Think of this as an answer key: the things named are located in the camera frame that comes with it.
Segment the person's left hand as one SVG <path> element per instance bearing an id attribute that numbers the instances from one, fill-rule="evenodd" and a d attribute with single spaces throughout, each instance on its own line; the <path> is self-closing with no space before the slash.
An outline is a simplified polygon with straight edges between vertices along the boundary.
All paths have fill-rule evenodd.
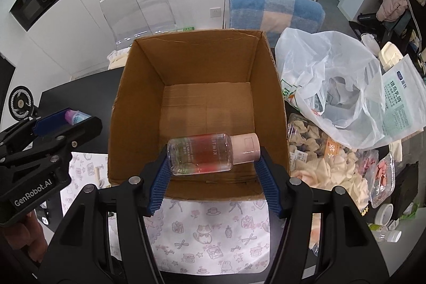
<path id="1" fill-rule="evenodd" d="M 28 255 L 32 261 L 41 263 L 46 254 L 48 244 L 43 228 L 34 211 L 29 212 L 21 221 L 12 226 L 2 228 L 1 233 L 14 250 L 28 247 Z"/>

